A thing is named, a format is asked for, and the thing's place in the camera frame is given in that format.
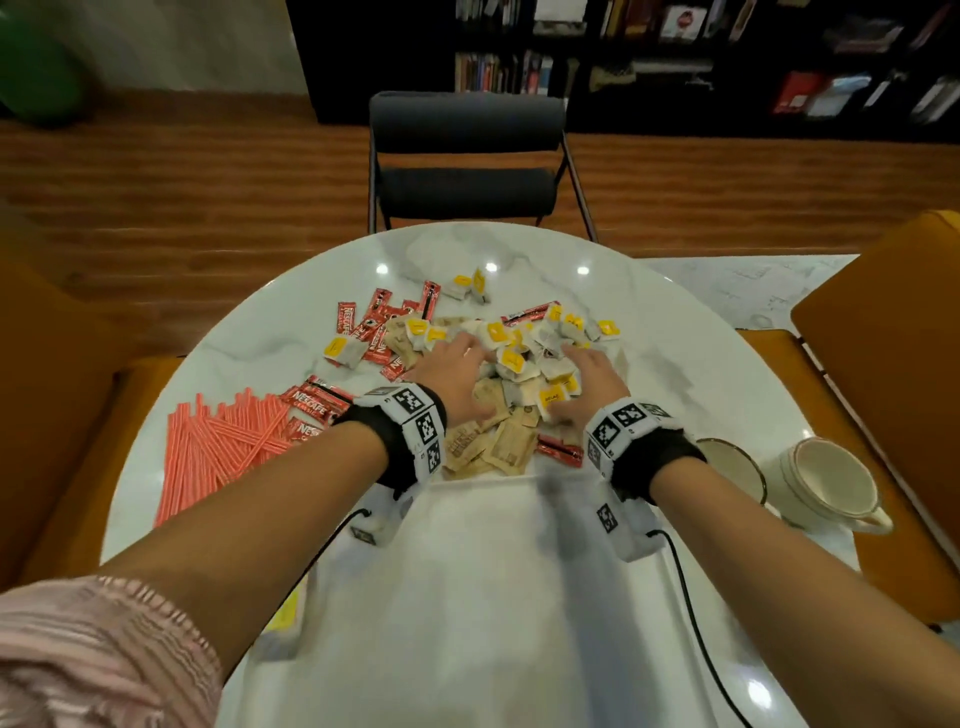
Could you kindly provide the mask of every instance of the person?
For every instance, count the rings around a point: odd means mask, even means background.
[[[583,394],[552,415],[583,428],[630,396],[602,353],[564,351]],[[440,401],[446,426],[482,419],[491,413],[472,389],[488,356],[462,333],[407,378]],[[376,428],[347,419],[177,515],[96,574],[0,595],[0,723],[212,725],[225,676],[391,466]],[[670,459],[638,489],[684,539],[810,725],[960,725],[960,653],[701,459]]]

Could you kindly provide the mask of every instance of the orange chair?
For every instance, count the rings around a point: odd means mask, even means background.
[[[813,430],[874,474],[895,527],[887,536],[854,534],[861,569],[926,623],[960,619],[960,574],[884,458],[949,544],[960,545],[958,312],[960,215],[928,212],[797,304],[791,318],[803,342],[782,330],[741,331]]]
[[[22,262],[0,256],[0,591],[90,573],[117,479],[176,358],[132,344]]]

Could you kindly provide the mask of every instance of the forearm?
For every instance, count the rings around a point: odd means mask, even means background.
[[[166,522],[99,572],[157,589],[190,615],[230,670],[386,467],[371,429],[332,427]]]
[[[651,493],[811,725],[960,725],[960,653],[897,604],[698,460]]]

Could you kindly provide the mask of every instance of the mug handle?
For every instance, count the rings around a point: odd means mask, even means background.
[[[880,506],[877,506],[876,510],[865,518],[870,520],[862,521],[861,519],[852,519],[850,528],[854,531],[860,531],[861,533],[877,534],[877,536],[883,536],[894,529],[893,520]]]

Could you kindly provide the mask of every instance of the black bookshelf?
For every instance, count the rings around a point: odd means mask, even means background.
[[[607,0],[588,0],[582,36],[535,35],[536,0],[523,0],[517,24],[506,30],[496,22],[457,21],[455,0],[287,0],[287,6],[322,123],[366,124],[367,103],[379,90],[454,90],[457,53],[522,57],[532,51],[554,60],[550,95],[564,93],[567,59],[579,61],[567,107],[568,127],[576,132],[960,140],[960,102],[934,123],[910,118],[938,78],[960,78],[960,2],[926,43],[913,48],[911,42],[945,0],[810,0],[803,8],[758,0],[739,40],[731,42],[732,24],[745,1],[731,0],[718,32],[710,38],[701,32],[691,43],[660,42],[657,27],[641,39],[602,36]],[[710,0],[686,4],[709,8]],[[836,53],[825,31],[852,13],[892,18],[903,30],[884,53]],[[710,70],[637,74],[631,84],[603,85],[610,73],[629,69],[634,61],[645,67],[657,61],[702,62]],[[607,70],[594,74],[594,68]],[[871,81],[831,118],[773,113],[791,72],[828,78],[869,74]],[[865,108],[895,72],[897,81],[879,97],[882,103]]]

